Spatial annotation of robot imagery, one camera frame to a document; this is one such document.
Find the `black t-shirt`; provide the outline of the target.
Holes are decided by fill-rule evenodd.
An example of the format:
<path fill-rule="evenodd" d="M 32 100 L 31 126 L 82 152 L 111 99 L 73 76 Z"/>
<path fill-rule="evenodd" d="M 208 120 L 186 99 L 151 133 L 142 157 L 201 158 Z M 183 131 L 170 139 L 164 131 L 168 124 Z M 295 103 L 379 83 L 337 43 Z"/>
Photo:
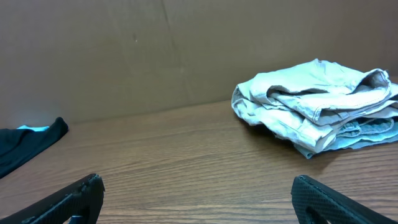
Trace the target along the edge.
<path fill-rule="evenodd" d="M 1 129 L 1 178 L 55 144 L 68 130 L 61 117 L 44 131 Z"/>

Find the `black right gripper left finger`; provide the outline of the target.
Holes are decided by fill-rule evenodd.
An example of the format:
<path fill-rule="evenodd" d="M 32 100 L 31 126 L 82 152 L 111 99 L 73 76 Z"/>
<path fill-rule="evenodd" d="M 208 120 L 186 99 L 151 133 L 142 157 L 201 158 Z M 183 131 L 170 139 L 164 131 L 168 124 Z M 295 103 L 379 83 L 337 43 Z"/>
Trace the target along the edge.
<path fill-rule="evenodd" d="M 1 219 L 1 224 L 96 224 L 104 192 L 102 178 L 98 174 L 90 174 Z"/>

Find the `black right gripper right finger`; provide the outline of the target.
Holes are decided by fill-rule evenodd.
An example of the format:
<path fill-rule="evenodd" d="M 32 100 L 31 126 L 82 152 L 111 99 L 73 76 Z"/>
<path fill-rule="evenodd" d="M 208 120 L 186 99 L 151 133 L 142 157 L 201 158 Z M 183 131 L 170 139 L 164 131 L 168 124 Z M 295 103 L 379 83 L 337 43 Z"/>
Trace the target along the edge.
<path fill-rule="evenodd" d="M 296 176 L 292 205 L 300 224 L 397 224 L 307 176 Z"/>

